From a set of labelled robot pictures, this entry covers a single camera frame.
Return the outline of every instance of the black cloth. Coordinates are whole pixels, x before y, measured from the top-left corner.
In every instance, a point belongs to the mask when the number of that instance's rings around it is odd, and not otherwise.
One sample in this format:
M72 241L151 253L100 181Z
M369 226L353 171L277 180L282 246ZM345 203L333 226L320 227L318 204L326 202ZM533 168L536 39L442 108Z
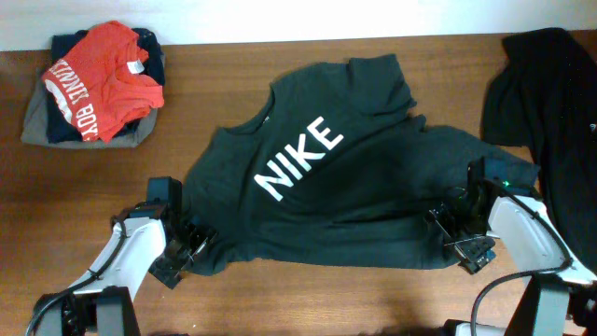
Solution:
M488 90L482 139L531 149L549 218L597 272L597 65L562 29L503 45L509 64Z
M424 213L465 186L467 164L482 155L506 160L518 183L532 184L537 167L451 127L425 129L423 116L407 115L414 105L394 55L319 63L273 83L261 112L218 129L187 175L183 219L219 231L193 272L254 258L453 264Z
M137 46L144 49L149 54L149 58L143 63L145 70L142 74L152 77L161 86L166 84L164 75L164 67L161 62L161 47L155 34L145 28L132 29L139 35ZM52 63L56 63L59 59L66 56L80 40L87 35L86 30L80 30L75 34L69 35L55 35L52 37L50 55ZM81 133L75 126L71 125L64 119L62 112L56 105L54 96L49 91L46 92L48 96L48 128L46 129L46 136L51 144L61 143L62 141L83 141ZM139 120L133 120L122 127L122 129L115 135L122 136L129 133L134 133L139 127Z

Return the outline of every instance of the white lettering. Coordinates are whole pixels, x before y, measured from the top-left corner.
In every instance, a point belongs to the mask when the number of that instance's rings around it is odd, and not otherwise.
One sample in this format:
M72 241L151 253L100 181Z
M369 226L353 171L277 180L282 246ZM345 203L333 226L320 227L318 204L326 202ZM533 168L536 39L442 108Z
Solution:
M56 77L57 77L58 74L61 74L61 73L65 72L65 71L71 71L71 70L73 70L73 69L70 66L66 66L66 67L64 67L64 68L62 68L60 70L54 71L52 74L56 75Z
M85 126L91 125L93 122L95 122L95 120L97 120L97 118L95 118L94 114L91 114L77 120L76 125L79 128L83 128Z
M308 160L321 160L326 153L310 153L305 151L305 134L298 136L298 147L297 150L292 148L290 145L285 147L288 154L290 154L300 164L300 166L306 171L311 170L311 165L305 161Z
M89 104L76 112L77 118L82 118L93 113L93 105Z
M85 97L89 98L89 93L87 92L87 89L85 87L77 92L68 94L68 98L70 98L70 100L73 101L73 105L75 105L79 101L79 99L85 98Z
M290 161L284 156L282 153L276 154L276 158L278 161L290 172L297 180L302 178L302 174L299 172L297 167L294 164L290 163Z
M342 141L342 139L344 138L344 136L342 134L339 134L331 142L329 140L327 140L326 139L326 135L329 134L329 129L328 128L325 128L322 132L317 131L317 126L319 126L319 124L322 123L323 121L324 121L324 119L322 117L317 118L314 122L311 123L311 125L307 126L307 130L309 132L311 132L311 134L313 134L313 136L315 137L315 139L317 139L317 141L319 141L327 149L332 149L340 141Z
M72 90L76 90L78 88L83 88L84 85L83 83L78 79L78 77L76 78L75 81L72 81L68 84L62 84L62 87L66 89L66 93L72 91Z
M58 60L58 62L56 62L54 65L52 65L52 67L50 67L50 69L49 69L50 73L56 75L56 72L57 72L56 70L61 65L66 66L70 70L70 66L68 66L68 63L63 59L60 59L60 60Z
M270 193L271 196L273 196L273 198L276 199L276 201L280 202L283 199L283 196L280 195L280 193L276 191L276 189L270 183L281 184L287 187L294 186L294 183L292 183L290 177L284 174L282 169L280 169L280 167L278 167L278 165L275 164L275 162L273 162L272 160L268 161L268 167L270 167L273 170L273 172L278 175L277 178L262 175L255 175L253 178L263 189Z
M59 78L61 82L64 81L73 81L78 79L78 76L75 74L74 71L71 72L65 72L65 73L61 73L56 75L56 78Z
M94 123L87 131L81 132L81 135L85 136L87 133L97 134L97 123Z

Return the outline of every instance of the wire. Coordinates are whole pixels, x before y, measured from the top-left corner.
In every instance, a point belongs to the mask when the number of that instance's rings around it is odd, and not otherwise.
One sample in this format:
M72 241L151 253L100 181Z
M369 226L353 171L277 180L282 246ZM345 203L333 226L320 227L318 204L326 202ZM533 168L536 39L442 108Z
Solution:
M39 323L39 321L41 321L41 318L44 316L44 314L48 311L49 308L51 308L54 304L58 303L59 301L62 301L65 297L74 293L75 291L92 284L94 281L96 281L99 278L100 275L102 275L102 273L105 272L105 270L108 269L108 267L110 267L110 264L112 263L112 261L114 261L114 259L118 255L118 252L124 245L124 241L128 238L127 237L127 227L126 227L126 225L124 225L124 222L117 220L115 217L112 217L112 220L116 221L117 224L120 224L121 232L120 232L120 237L118 239L118 244L116 245L116 248L114 248L114 250L110 254L110 257L108 257L108 259L105 261L105 263L102 265L102 267L100 267L100 269L97 270L96 272L88 270L91 273L91 276L89 278L85 279L84 281L82 281L74 286L71 286L71 287L61 291L60 293L57 293L50 300L48 300L37 311L37 313L34 314L34 316L31 318L31 321L29 322L29 325L27 326L27 330L25 331L25 336L29 336L29 335L33 334L35 328L37 327L37 324Z
M557 266L557 267L513 273L513 274L505 275L505 276L502 276L500 278L493 280L489 285L487 285L478 294L477 298L475 299L475 303L473 304L473 310L470 315L470 334L471 334L471 336L477 336L477 313L479 312L479 307L481 305L481 301L483 300L483 298L485 298L487 293L490 292L490 290L492 290L495 287L497 287L505 282L508 282L510 280L520 279L520 278L523 278L526 276L532 276L532 275L538 275L538 274L552 274L552 273L561 272L561 271L567 269L568 267L570 267L572 265L572 261L573 261L572 256L570 255L570 252L568 251L568 248L566 247L566 245L564 244L562 239L558 236L558 234L555 232L555 230L553 230L553 228L541 216L539 216L539 214L536 211L533 211L533 209L531 209L529 206L527 206L523 201L519 200L514 194L512 194L510 191L508 191L506 188L504 188L504 186L502 186L500 183L497 183L497 182L495 182L491 179L487 179L487 178L483 179L483 182L491 184L492 186L498 188L500 190L500 194L503 194L506 197L508 197L509 199L511 199L514 203L516 203L518 206L520 206L522 209L524 209L524 211L526 211L527 213L529 213L529 215L531 215L534 219L536 219L545 228L545 230L549 233L551 238L553 238L553 240L556 242L556 244L562 251L562 254L564 256L564 261L562 262L562 264L560 266Z

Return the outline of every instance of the nike t-shirt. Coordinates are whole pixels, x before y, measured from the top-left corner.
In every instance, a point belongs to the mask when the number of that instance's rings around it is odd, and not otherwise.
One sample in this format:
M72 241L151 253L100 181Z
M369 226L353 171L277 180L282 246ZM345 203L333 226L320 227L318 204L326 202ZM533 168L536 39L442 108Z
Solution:
M511 180L536 166L450 127L425 129L387 55L319 63L271 85L251 120L216 131L183 187L184 218L219 234L193 269L254 258L321 265L434 269L451 265L423 215L463 186L480 156L506 160Z

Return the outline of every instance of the wooden surface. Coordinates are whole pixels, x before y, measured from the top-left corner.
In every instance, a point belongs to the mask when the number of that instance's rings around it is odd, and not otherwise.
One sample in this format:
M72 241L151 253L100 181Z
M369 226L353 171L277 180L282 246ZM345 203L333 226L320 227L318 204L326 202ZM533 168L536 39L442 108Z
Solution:
M478 134L486 85L506 61L502 37L167 47L166 105L155 131L136 149L79 151L20 142L35 69L48 65L49 54L0 53L0 334L22 333L37 298L68 286L99 254L109 217L142 201L148 178L184 178L215 127L255 115L274 78L313 62L393 52L419 103L413 113ZM575 37L597 55L597 34ZM525 149L510 151L529 158ZM144 334L356 335L434 327L469 319L479 291L515 271L500 243L496 253L475 276L455 266L413 271L256 260L212 277L192 275L171 291L148 275L134 306ZM521 281L495 289L479 322L505 326L522 291Z

